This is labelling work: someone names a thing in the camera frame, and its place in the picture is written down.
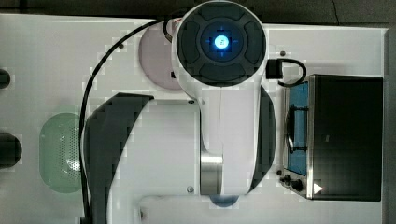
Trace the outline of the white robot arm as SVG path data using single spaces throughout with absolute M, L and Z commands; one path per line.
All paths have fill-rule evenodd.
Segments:
M 265 175 L 259 155 L 275 123 L 261 21 L 231 1 L 202 3 L 179 22 L 171 57 L 185 100 L 120 92 L 89 115 L 81 224 L 141 224 L 150 196 L 234 202 Z

